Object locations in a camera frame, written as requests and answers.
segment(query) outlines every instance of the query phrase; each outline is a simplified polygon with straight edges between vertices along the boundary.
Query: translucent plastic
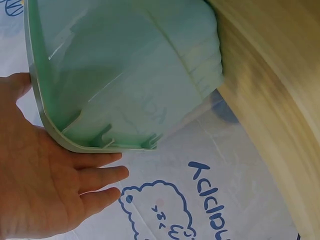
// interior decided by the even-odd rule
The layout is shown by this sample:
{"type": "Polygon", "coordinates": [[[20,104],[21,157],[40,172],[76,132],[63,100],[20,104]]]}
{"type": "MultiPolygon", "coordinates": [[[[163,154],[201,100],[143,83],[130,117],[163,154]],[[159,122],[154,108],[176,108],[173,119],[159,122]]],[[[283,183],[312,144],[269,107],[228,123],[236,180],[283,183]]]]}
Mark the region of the translucent plastic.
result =
{"type": "Polygon", "coordinates": [[[41,119],[74,152],[151,150],[223,81],[202,0],[30,0],[41,119]]]}

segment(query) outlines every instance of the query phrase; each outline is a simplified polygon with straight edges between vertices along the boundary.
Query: blue outline drawing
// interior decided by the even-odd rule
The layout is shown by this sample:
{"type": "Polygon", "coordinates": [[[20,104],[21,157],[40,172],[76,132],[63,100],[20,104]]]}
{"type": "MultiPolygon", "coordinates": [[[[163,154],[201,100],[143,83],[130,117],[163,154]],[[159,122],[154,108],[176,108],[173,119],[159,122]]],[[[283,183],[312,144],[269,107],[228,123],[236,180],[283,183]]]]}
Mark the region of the blue outline drawing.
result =
{"type": "Polygon", "coordinates": [[[4,10],[9,17],[16,17],[24,12],[23,0],[0,0],[0,4],[4,2],[4,10]]]}
{"type": "MultiPolygon", "coordinates": [[[[189,218],[189,223],[188,223],[188,226],[187,226],[187,229],[192,231],[193,232],[193,236],[196,237],[197,236],[197,232],[195,229],[192,228],[192,224],[193,224],[193,218],[192,218],[192,215],[191,213],[189,212],[189,210],[187,209],[187,201],[186,201],[186,198],[185,196],[178,190],[177,186],[174,185],[173,183],[170,183],[170,182],[165,182],[163,180],[156,180],[152,183],[149,183],[149,182],[146,182],[144,183],[141,187],[137,187],[137,186],[128,186],[128,187],[125,187],[123,190],[122,190],[122,193],[121,193],[121,197],[125,195],[125,192],[128,191],[128,190],[137,190],[138,192],[141,193],[141,191],[145,188],[145,187],[154,187],[156,184],[163,184],[164,186],[170,186],[174,189],[174,191],[181,197],[182,199],[182,202],[183,202],[183,211],[187,214],[188,218],[189,218]]],[[[131,223],[131,228],[134,232],[134,240],[138,240],[137,237],[139,235],[139,232],[136,230],[135,228],[135,222],[133,221],[132,219],[132,212],[126,210],[125,208],[125,203],[121,201],[121,197],[120,199],[118,200],[119,203],[121,204],[121,208],[122,210],[128,214],[128,219],[131,223]]]]}

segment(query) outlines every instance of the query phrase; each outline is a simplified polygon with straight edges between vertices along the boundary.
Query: plastic sheet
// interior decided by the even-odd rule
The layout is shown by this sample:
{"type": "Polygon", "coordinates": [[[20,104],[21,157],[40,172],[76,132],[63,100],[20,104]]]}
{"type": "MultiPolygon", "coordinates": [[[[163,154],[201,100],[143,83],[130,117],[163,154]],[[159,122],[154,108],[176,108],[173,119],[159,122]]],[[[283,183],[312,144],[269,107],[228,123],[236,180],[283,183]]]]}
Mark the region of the plastic sheet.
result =
{"type": "MultiPolygon", "coordinates": [[[[5,2],[0,3],[2,76],[28,69],[18,29],[23,19],[7,16],[5,2]]],[[[18,105],[30,122],[41,125],[32,91],[18,105]]],[[[159,150],[124,156],[119,164],[131,175],[115,185],[122,191],[118,202],[51,239],[296,240],[266,165],[234,122],[219,95],[208,98],[167,133],[159,150]]]]}

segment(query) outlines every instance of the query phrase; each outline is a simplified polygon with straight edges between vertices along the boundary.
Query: finger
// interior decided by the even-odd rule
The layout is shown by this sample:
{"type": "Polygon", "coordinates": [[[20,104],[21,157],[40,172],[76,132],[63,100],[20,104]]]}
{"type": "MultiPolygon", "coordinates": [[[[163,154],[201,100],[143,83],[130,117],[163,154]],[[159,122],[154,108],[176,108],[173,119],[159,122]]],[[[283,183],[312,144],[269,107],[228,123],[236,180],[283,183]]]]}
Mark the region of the finger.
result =
{"type": "Polygon", "coordinates": [[[129,176],[125,166],[108,168],[86,168],[79,172],[79,194],[97,191],[106,185],[114,184],[129,176]]]}
{"type": "Polygon", "coordinates": [[[73,167],[77,170],[85,168],[99,168],[114,163],[122,158],[121,153],[107,154],[76,154],[71,153],[73,167]]]}
{"type": "Polygon", "coordinates": [[[15,73],[7,77],[11,93],[14,100],[18,100],[31,89],[31,80],[29,73],[15,73]]]}
{"type": "Polygon", "coordinates": [[[89,218],[90,216],[101,212],[106,207],[113,204],[120,198],[120,191],[115,188],[109,188],[104,191],[98,192],[90,192],[80,196],[84,211],[85,218],[89,218]]]}

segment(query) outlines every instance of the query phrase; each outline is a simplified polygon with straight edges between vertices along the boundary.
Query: wrinkled plastic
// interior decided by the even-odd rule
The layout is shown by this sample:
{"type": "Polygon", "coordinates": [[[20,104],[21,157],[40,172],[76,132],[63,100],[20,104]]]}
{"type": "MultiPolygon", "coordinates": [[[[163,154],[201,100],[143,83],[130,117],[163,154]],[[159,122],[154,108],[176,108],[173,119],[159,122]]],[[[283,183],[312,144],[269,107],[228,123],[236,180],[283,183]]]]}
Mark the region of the wrinkled plastic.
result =
{"type": "MultiPolygon", "coordinates": [[[[14,24],[22,21],[22,18],[4,18],[5,11],[1,7],[4,7],[2,3],[0,18],[6,19],[8,26],[16,26],[14,24]]],[[[0,28],[0,63],[3,63],[0,64],[0,73],[7,76],[26,71],[28,63],[23,29],[14,36],[4,35],[3,29],[6,28],[0,28]]],[[[233,117],[224,105],[223,99],[215,93],[166,132],[157,151],[125,154],[117,164],[126,165],[131,174],[127,180],[115,185],[123,193],[120,201],[94,215],[74,231],[50,239],[135,239],[128,215],[132,213],[131,220],[136,221],[134,229],[141,233],[140,237],[151,235],[150,240],[172,240],[169,236],[172,225],[176,225],[173,229],[178,233],[171,232],[171,235],[179,237],[183,231],[177,225],[188,228],[190,222],[188,214],[183,211],[183,201],[172,187],[175,186],[184,196],[186,209],[192,217],[192,224],[186,233],[194,234],[193,229],[197,240],[218,239],[216,234],[220,231],[224,231],[220,233],[221,240],[296,240],[297,231],[266,165],[241,125],[230,123],[229,119],[233,117]],[[192,162],[210,169],[203,169],[194,180],[199,165],[192,162]],[[217,191],[200,196],[198,184],[201,179],[208,180],[211,187],[203,181],[200,192],[214,188],[217,191]],[[146,184],[154,186],[149,189],[146,184]],[[142,186],[141,192],[128,189],[142,186]],[[224,226],[219,230],[211,226],[210,217],[215,212],[206,213],[207,197],[215,198],[218,203],[216,205],[211,198],[207,210],[224,206],[223,209],[216,209],[224,220],[224,226]],[[165,228],[162,226],[159,229],[162,212],[168,222],[162,221],[165,228]],[[173,214],[177,215],[174,224],[173,214]]],[[[32,91],[20,99],[18,106],[30,122],[41,125],[32,91]]]]}

